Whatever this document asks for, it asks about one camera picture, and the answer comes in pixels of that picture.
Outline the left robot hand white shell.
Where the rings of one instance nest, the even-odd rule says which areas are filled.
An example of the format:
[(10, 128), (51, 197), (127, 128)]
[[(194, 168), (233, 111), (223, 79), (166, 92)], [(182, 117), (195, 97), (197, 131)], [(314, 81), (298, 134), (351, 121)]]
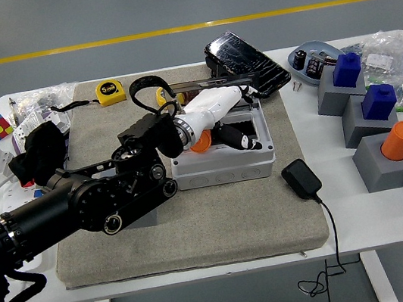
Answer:
[(221, 120), (241, 99), (251, 103), (259, 92), (251, 86), (226, 86), (205, 89), (193, 98), (182, 114), (174, 117), (179, 137), (185, 150), (193, 149), (205, 130), (211, 131), (219, 141), (237, 150), (260, 150), (262, 144), (250, 139)]

